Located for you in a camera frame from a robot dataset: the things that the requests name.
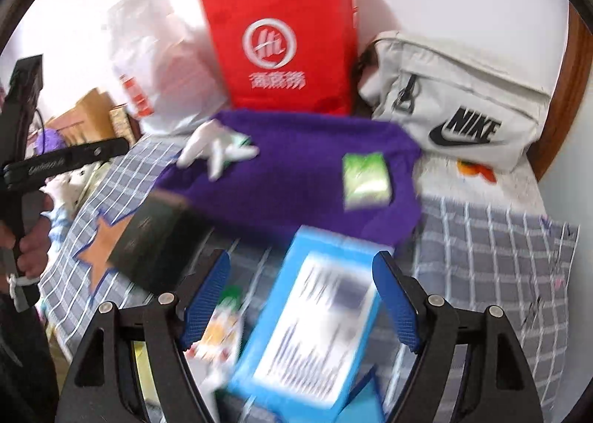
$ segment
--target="white nike bag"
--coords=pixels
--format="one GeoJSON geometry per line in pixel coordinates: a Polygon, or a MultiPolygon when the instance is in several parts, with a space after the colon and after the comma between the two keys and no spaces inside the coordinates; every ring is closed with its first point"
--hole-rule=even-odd
{"type": "Polygon", "coordinates": [[[361,88],[368,101],[376,87],[373,117],[398,123],[426,151],[511,171],[546,122],[541,86],[455,42],[385,32],[361,64],[378,65],[361,88]]]}

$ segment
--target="nike logo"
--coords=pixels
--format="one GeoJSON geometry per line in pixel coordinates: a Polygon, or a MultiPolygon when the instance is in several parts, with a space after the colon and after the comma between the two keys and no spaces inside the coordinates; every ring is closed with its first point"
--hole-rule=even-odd
{"type": "Polygon", "coordinates": [[[498,145],[490,139],[502,125],[500,120],[460,107],[451,120],[435,127],[429,137],[435,145],[440,147],[463,147],[470,145],[498,145]],[[447,138],[446,132],[451,132],[459,138],[447,138]]]}

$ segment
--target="bag strap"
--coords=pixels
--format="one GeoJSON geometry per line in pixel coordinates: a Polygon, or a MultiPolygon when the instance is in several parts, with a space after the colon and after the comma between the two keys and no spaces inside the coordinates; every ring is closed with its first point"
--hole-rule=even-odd
{"type": "Polygon", "coordinates": [[[358,84],[361,82],[362,75],[365,71],[365,68],[369,66],[379,66],[379,59],[377,57],[377,50],[375,46],[377,43],[381,42],[382,40],[392,40],[397,37],[399,31],[383,31],[379,33],[364,49],[361,55],[358,57],[357,62],[354,65],[352,70],[352,96],[354,98],[354,110],[355,112],[359,113],[362,112],[364,115],[367,115],[367,111],[369,108],[368,103],[361,97],[361,94],[358,92],[358,84]]]}

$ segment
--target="blue gripper pad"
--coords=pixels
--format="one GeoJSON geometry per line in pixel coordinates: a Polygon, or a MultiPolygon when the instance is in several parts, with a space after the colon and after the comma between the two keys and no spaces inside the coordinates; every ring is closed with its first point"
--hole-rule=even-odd
{"type": "Polygon", "coordinates": [[[373,259],[372,276],[379,296],[395,324],[398,339],[408,346],[411,352],[419,351],[423,341],[419,333],[416,310],[381,254],[377,254],[373,259]]]}
{"type": "Polygon", "coordinates": [[[230,271],[231,260],[228,253],[224,252],[214,263],[204,284],[185,310],[185,329],[179,339],[183,351],[187,351],[192,344],[202,339],[230,271]]]}

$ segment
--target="screw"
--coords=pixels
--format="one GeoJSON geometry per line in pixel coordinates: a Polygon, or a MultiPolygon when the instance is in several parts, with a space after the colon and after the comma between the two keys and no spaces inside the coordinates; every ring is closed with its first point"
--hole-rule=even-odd
{"type": "Polygon", "coordinates": [[[171,293],[163,293],[158,297],[159,304],[166,305],[175,301],[175,296],[171,293]]]}
{"type": "Polygon", "coordinates": [[[99,305],[99,312],[101,314],[107,314],[109,311],[113,309],[113,303],[107,301],[106,303],[101,303],[99,305]]]}
{"type": "Polygon", "coordinates": [[[442,307],[445,305],[445,300],[438,294],[432,294],[428,297],[428,304],[431,306],[442,307]]]}
{"type": "Polygon", "coordinates": [[[493,315],[494,317],[502,317],[505,312],[502,310],[502,308],[498,307],[498,306],[490,306],[490,308],[488,309],[488,312],[493,315]]]}

